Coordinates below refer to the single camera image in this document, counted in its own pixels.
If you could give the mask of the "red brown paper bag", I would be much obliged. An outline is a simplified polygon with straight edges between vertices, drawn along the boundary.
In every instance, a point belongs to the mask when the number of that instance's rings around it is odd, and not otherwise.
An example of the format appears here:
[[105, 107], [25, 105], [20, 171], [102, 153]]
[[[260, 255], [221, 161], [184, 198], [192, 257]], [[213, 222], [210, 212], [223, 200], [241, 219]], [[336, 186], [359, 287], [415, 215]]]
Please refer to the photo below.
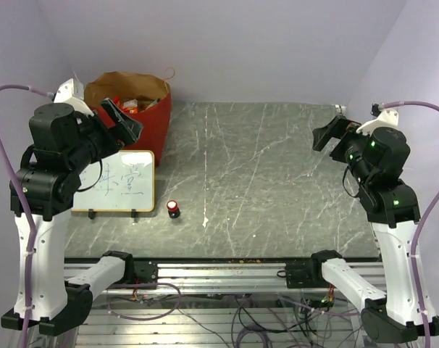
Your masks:
[[110, 98], [128, 116], [143, 125], [141, 137], [127, 150], [149, 150], [155, 165], [162, 159], [172, 111], [172, 94], [167, 79], [137, 72], [105, 72], [85, 87], [85, 103], [98, 112], [106, 127], [115, 122], [100, 102]]

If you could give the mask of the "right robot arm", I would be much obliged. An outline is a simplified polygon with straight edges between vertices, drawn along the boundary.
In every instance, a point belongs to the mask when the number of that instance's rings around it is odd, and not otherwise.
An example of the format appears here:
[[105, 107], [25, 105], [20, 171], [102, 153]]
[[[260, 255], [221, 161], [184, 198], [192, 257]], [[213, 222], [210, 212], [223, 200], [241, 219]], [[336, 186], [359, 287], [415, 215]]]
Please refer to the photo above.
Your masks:
[[339, 140], [330, 157], [346, 165], [359, 185], [356, 198], [367, 214], [382, 256], [386, 290], [355, 272], [336, 251], [312, 255], [308, 281], [327, 282], [359, 311], [367, 335], [376, 343], [403, 344], [420, 336], [439, 336], [439, 315], [422, 285], [422, 263], [414, 234], [421, 220], [414, 190], [400, 178], [410, 154], [405, 135], [387, 125], [364, 132], [361, 124], [336, 115], [312, 134], [313, 149]]

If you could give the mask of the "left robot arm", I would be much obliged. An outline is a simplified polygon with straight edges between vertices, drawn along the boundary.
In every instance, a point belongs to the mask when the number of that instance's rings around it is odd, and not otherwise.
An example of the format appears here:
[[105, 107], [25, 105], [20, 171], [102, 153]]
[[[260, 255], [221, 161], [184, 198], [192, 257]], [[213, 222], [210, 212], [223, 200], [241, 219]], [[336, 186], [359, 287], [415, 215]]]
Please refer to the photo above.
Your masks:
[[58, 336], [83, 324], [104, 290], [127, 288], [135, 280], [133, 256], [116, 251], [105, 252], [80, 275], [64, 276], [65, 233], [80, 174], [135, 143], [142, 131], [111, 99], [101, 106], [112, 127], [95, 112], [79, 112], [66, 103], [45, 104], [30, 119], [33, 142], [10, 183], [21, 251], [20, 288], [15, 306], [1, 319], [4, 328], [37, 326], [43, 335]]

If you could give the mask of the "small whiteboard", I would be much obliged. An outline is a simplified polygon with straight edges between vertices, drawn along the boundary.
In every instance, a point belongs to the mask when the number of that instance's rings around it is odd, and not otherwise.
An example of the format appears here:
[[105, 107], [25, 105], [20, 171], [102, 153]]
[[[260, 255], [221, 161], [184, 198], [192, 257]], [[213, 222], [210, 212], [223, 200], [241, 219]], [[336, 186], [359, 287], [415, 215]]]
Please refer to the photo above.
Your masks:
[[80, 174], [74, 212], [150, 212], [155, 205], [155, 157], [150, 151], [120, 151]]

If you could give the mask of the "red white black button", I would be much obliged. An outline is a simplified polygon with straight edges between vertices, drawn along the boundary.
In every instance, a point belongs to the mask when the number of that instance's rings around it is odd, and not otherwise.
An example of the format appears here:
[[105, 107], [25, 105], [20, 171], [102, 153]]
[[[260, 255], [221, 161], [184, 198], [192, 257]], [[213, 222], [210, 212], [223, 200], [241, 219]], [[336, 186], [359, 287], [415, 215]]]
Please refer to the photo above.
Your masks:
[[168, 215], [170, 218], [180, 217], [180, 208], [175, 200], [169, 200], [166, 204]]

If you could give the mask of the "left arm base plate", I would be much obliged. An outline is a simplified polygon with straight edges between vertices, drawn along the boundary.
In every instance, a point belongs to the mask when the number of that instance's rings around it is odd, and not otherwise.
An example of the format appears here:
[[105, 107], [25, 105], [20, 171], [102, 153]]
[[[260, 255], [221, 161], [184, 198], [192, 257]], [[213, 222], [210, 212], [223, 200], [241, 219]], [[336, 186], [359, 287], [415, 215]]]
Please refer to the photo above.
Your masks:
[[145, 289], [155, 289], [159, 269], [152, 261], [134, 261], [128, 271], [125, 283], [145, 284]]

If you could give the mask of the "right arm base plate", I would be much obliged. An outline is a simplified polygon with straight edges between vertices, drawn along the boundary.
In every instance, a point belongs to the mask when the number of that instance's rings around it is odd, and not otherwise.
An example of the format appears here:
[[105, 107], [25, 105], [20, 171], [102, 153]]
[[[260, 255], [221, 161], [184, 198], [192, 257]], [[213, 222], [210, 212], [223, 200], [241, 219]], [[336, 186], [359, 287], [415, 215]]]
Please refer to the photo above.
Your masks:
[[329, 283], [319, 278], [307, 262], [289, 263], [276, 273], [285, 280], [288, 289], [326, 288]]

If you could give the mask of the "aluminium frame rail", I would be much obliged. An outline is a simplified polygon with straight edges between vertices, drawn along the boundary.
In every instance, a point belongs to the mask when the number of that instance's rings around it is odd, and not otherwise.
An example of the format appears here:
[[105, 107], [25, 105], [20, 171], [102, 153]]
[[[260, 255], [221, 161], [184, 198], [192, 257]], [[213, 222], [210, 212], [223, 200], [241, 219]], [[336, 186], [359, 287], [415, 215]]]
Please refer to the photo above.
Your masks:
[[[159, 269], [157, 283], [171, 283], [184, 294], [209, 293], [284, 293], [288, 289], [277, 271], [284, 263], [155, 263]], [[309, 288], [323, 291], [326, 288]]]

